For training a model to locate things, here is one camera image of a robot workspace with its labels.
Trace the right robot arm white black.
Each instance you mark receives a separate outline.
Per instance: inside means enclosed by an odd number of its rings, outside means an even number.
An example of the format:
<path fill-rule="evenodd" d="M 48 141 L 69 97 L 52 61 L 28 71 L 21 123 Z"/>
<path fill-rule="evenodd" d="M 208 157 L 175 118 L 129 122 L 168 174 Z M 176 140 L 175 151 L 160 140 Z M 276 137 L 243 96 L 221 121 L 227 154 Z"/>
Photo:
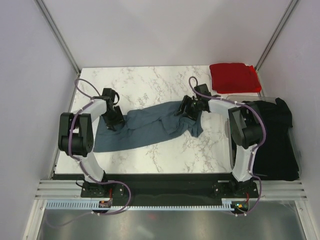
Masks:
<path fill-rule="evenodd" d="M 212 95 L 206 84 L 195 86 L 195 96 L 185 95 L 175 112 L 176 116 L 196 121 L 199 113 L 208 112 L 227 118 L 230 135 L 236 145 L 235 162 L 225 189 L 215 187 L 216 192 L 228 193 L 235 197 L 245 196 L 256 190 L 253 182 L 253 165 L 256 152 L 266 140 L 266 128 L 254 103 L 236 102 L 220 95 Z"/>

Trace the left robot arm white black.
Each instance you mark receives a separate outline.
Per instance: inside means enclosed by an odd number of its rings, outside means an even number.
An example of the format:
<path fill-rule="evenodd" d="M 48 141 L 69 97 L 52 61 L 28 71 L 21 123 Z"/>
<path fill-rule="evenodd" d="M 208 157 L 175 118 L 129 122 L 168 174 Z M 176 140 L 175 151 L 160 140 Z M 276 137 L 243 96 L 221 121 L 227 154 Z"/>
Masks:
<path fill-rule="evenodd" d="M 106 128 L 116 131 L 125 120 L 117 103 L 119 94 L 104 88 L 102 95 L 94 96 L 84 107 L 76 112 L 64 112 L 60 115 L 58 130 L 58 148 L 78 164 L 84 175 L 81 186 L 83 198 L 112 198 L 116 183 L 109 181 L 105 171 L 98 164 L 93 153 L 93 122 L 102 118 Z"/>

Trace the blue grey t shirt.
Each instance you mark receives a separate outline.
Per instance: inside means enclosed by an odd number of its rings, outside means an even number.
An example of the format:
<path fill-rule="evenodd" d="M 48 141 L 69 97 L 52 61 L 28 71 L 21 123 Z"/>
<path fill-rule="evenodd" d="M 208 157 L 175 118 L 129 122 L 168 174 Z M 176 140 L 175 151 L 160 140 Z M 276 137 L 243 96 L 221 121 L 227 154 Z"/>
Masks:
<path fill-rule="evenodd" d="M 124 126 L 116 131 L 107 129 L 103 118 L 99 119 L 93 151 L 110 153 L 145 147 L 180 137 L 189 131 L 192 137 L 203 132 L 201 115 L 192 120 L 183 115 L 175 116 L 180 101 L 169 101 L 143 109 L 130 110 L 124 115 Z"/>

